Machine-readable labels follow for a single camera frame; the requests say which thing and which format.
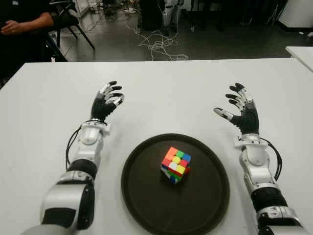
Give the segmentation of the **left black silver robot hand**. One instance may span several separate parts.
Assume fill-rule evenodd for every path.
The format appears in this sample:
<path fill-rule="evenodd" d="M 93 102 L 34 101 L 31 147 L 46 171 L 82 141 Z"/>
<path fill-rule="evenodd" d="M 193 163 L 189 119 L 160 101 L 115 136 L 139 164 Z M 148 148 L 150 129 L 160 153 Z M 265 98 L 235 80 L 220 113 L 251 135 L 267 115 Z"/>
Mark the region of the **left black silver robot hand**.
<path fill-rule="evenodd" d="M 119 105 L 124 101 L 124 94 L 116 93 L 122 87 L 117 85 L 117 81 L 105 84 L 96 94 L 91 108 L 91 119 L 104 121 Z"/>

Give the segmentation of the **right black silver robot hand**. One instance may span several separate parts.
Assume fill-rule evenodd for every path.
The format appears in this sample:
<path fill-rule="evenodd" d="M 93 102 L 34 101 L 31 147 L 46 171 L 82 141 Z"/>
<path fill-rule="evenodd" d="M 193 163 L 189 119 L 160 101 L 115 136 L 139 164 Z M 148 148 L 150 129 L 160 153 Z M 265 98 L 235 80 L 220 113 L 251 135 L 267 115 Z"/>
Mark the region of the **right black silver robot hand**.
<path fill-rule="evenodd" d="M 220 117 L 227 119 L 230 123 L 239 128 L 242 135 L 259 134 L 259 117 L 257 108 L 251 94 L 247 88 L 235 83 L 234 86 L 229 86 L 230 90 L 236 94 L 226 94 L 228 102 L 240 111 L 240 115 L 234 115 L 222 108 L 216 107 L 213 111 Z"/>

